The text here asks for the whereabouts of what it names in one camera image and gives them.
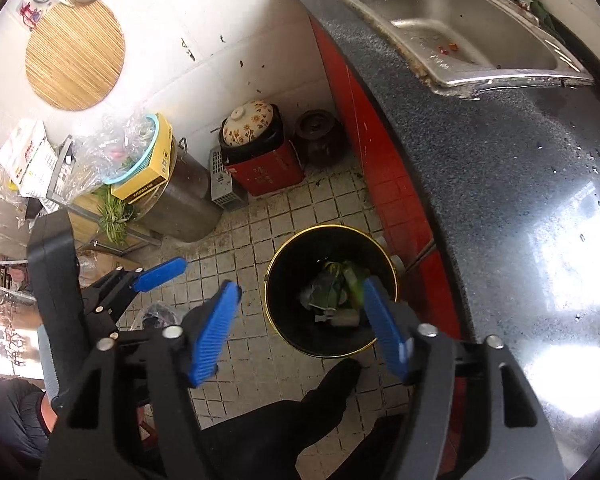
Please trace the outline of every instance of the sink basin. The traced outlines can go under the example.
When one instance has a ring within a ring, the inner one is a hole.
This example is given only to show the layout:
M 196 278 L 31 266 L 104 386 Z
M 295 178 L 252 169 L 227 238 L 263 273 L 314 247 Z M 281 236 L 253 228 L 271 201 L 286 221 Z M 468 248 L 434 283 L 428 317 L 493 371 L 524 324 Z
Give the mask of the sink basin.
M 510 0 L 345 1 L 438 93 L 593 83 L 576 57 Z

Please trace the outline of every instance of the blue basket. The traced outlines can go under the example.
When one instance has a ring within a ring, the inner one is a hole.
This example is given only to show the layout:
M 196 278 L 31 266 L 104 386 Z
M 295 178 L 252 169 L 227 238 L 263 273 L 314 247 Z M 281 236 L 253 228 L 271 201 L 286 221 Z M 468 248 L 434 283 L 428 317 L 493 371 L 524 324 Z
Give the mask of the blue basket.
M 151 161 L 151 156 L 154 152 L 155 141 L 158 138 L 158 133 L 160 131 L 160 123 L 158 122 L 158 117 L 155 114 L 147 114 L 145 118 L 153 121 L 155 126 L 154 138 L 151 139 L 151 142 L 147 146 L 146 150 L 144 150 L 144 154 L 129 170 L 122 176 L 117 176 L 116 178 L 109 178 L 104 181 L 105 184 L 119 184 L 120 182 L 124 182 L 125 180 L 129 180 L 132 176 L 140 173 L 144 168 L 149 165 Z

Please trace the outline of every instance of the black trash bin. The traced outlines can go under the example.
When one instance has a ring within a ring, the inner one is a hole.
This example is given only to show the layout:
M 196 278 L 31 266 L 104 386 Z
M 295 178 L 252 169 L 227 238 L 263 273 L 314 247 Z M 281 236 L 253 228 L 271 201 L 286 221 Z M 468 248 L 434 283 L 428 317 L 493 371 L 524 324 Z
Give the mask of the black trash bin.
M 299 351 L 339 358 L 363 351 L 376 340 L 366 319 L 356 328 L 316 323 L 298 297 L 326 260 L 350 260 L 377 276 L 397 300 L 398 278 L 389 256 L 372 237 L 352 227 L 309 227 L 290 238 L 273 256 L 264 283 L 264 311 L 282 339 Z

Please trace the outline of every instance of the metal bucket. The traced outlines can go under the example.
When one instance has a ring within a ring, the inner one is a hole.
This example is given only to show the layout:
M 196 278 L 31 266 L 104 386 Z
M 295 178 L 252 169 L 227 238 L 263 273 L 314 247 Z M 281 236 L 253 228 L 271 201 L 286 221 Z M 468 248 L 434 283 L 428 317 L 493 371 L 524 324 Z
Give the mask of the metal bucket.
M 291 346 L 321 358 L 346 357 L 375 341 L 367 322 L 356 328 L 316 323 L 300 303 L 300 291 L 320 272 L 324 261 L 352 260 L 377 276 L 397 301 L 398 277 L 391 258 L 372 237 L 353 227 L 324 224 L 291 237 L 273 256 L 264 281 L 263 305 L 269 322 Z
M 139 223 L 183 242 L 197 242 L 214 230 L 221 216 L 222 208 L 211 202 L 209 172 L 187 153 L 183 137 L 169 183 Z

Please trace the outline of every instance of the red cabinet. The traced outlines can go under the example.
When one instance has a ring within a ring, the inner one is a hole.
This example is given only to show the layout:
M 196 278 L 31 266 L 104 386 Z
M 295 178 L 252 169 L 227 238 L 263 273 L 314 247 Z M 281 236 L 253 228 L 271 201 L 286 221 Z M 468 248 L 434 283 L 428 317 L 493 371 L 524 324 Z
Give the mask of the red cabinet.
M 314 20 L 312 27 L 334 103 L 360 160 L 384 238 L 390 252 L 400 256 L 408 267 L 432 239 L 424 208 L 366 92 L 331 38 Z M 422 320 L 434 323 L 452 337 L 460 336 L 458 317 L 437 250 L 405 276 L 404 282 L 404 296 Z
M 340 121 L 349 136 L 351 147 L 360 159 L 360 144 L 358 142 L 358 125 L 356 124 L 356 109 L 353 104 L 353 96 L 349 85 L 349 69 L 344 58 L 330 38 L 320 28 L 320 25 L 311 20 L 314 30 L 315 41 L 318 43 L 324 71 L 327 74 L 331 96 L 338 110 Z

